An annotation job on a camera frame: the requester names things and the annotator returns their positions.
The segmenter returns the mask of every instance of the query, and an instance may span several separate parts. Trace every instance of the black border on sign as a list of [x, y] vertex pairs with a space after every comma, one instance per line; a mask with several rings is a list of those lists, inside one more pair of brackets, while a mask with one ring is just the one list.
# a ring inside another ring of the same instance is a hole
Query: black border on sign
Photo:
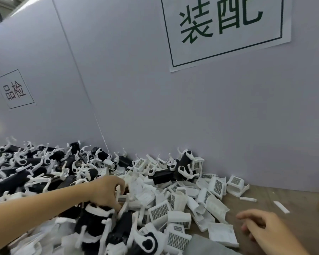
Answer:
[[167, 38], [168, 38], [168, 44], [169, 44], [169, 50], [170, 50], [171, 64], [172, 64], [172, 67], [173, 67], [173, 68], [178, 67], [178, 66], [182, 66], [182, 65], [186, 65], [186, 64], [190, 64], [190, 63], [194, 63], [194, 62], [197, 62], [197, 61], [201, 61], [201, 60], [204, 60], [204, 59], [212, 58], [212, 57], [215, 57], [215, 56], [219, 56], [219, 55], [231, 53], [231, 52], [238, 51], [238, 50], [241, 50], [241, 49], [245, 49], [245, 48], [248, 48], [248, 47], [253, 47], [253, 46], [260, 45], [260, 44], [268, 43], [268, 42], [271, 42], [271, 41], [278, 40], [278, 39], [281, 39], [281, 38], [282, 38], [282, 27], [283, 27], [283, 18], [284, 18], [284, 0], [281, 0], [280, 37], [274, 38], [274, 39], [271, 39], [271, 40], [267, 40], [267, 41], [264, 41], [264, 42], [260, 42], [260, 43], [257, 43], [257, 44], [252, 44], [252, 45], [250, 45], [250, 46], [241, 47], [241, 48], [234, 49], [234, 50], [231, 50], [231, 51], [227, 51], [227, 52], [224, 52], [224, 53], [220, 53], [220, 54], [216, 54], [216, 55], [211, 55], [211, 56], [208, 56], [208, 57], [205, 57], [205, 58], [201, 58], [201, 59], [198, 59], [198, 60], [194, 60], [194, 61], [191, 61], [191, 62], [187, 62], [187, 63], [184, 63], [184, 64], [174, 65], [174, 62], [173, 62], [173, 60], [172, 60], [171, 46], [170, 46], [170, 41], [169, 41], [169, 34], [168, 34], [168, 29], [167, 29], [167, 22], [166, 22], [166, 20], [165, 20], [164, 7], [163, 7], [163, 1], [162, 1], [162, 0], [161, 0], [161, 3], [162, 3], [162, 10], [163, 10], [165, 30], [166, 30], [166, 32], [167, 32]]
[[35, 102], [34, 102], [34, 99], [33, 99], [33, 97], [32, 97], [32, 95], [31, 95], [31, 93], [30, 93], [30, 91], [29, 91], [29, 88], [27, 87], [27, 85], [26, 85], [24, 79], [22, 78], [21, 73], [20, 73], [20, 71], [19, 71], [18, 69], [14, 70], [14, 71], [11, 71], [11, 72], [9, 72], [9, 73], [6, 73], [6, 74], [0, 76], [0, 78], [2, 78], [3, 76], [6, 76], [6, 75], [8, 75], [8, 74], [10, 74], [10, 73], [12, 73], [12, 72], [15, 72], [15, 71], [18, 71], [18, 73], [20, 74], [20, 77], [21, 77], [22, 81], [24, 82], [25, 87], [26, 87], [27, 91], [29, 92], [30, 97], [31, 97], [32, 100], [33, 100], [33, 103], [28, 103], [28, 104], [25, 104], [25, 105], [20, 105], [20, 106], [16, 106], [16, 107], [12, 107], [12, 108], [9, 107], [9, 109], [18, 108], [18, 107], [22, 107], [22, 106], [26, 106], [26, 105], [30, 105], [30, 104], [34, 104], [34, 103], [35, 103]]

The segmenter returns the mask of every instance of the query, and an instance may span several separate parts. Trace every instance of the gray cloth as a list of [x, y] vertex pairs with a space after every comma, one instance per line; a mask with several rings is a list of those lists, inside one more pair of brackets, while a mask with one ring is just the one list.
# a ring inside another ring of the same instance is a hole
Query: gray cloth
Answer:
[[194, 234], [190, 242], [188, 243], [188, 245], [185, 247], [183, 255], [197, 255], [197, 254], [241, 255], [240, 253], [237, 253], [231, 249], [228, 249], [222, 244], [219, 244], [217, 242], [214, 242], [212, 240], [209, 240], [207, 238]]

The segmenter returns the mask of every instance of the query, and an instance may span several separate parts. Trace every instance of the table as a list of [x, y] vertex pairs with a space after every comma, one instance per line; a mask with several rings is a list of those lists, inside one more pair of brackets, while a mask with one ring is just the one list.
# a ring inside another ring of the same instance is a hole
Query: table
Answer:
[[[319, 255], [319, 210], [317, 209], [319, 193], [251, 185], [243, 197], [252, 197], [258, 201], [257, 203], [241, 201], [229, 193], [222, 199], [222, 202], [230, 209], [225, 219], [234, 226], [235, 235], [240, 244], [237, 252], [243, 255], [265, 255], [258, 244], [251, 242], [247, 236], [242, 234], [240, 229], [242, 222], [235, 218], [235, 215], [242, 210], [256, 208], [275, 212], [311, 255]], [[273, 201], [281, 202], [290, 211], [290, 214], [282, 212]], [[187, 230], [186, 233], [209, 238], [208, 231], [201, 233], [195, 223], [191, 224], [190, 230]]]

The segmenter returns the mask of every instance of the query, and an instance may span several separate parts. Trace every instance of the sign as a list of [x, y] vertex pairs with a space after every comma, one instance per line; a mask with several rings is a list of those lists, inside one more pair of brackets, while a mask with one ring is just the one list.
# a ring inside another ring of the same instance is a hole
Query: sign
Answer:
[[161, 0], [170, 71], [291, 40], [292, 0]]
[[8, 104], [9, 109], [34, 103], [19, 70], [0, 77], [0, 93]]

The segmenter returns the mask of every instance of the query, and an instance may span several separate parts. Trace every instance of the flat white plastic panel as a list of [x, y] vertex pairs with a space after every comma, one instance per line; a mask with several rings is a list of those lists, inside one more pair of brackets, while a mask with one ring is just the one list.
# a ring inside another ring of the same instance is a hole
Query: flat white plastic panel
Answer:
[[0, 76], [14, 70], [35, 103], [9, 109], [0, 94], [0, 144], [13, 135], [18, 144], [81, 140], [105, 149], [52, 0], [38, 0], [0, 24]]
[[293, 0], [291, 43], [175, 73], [160, 3], [55, 0], [109, 148], [319, 191], [319, 0]]

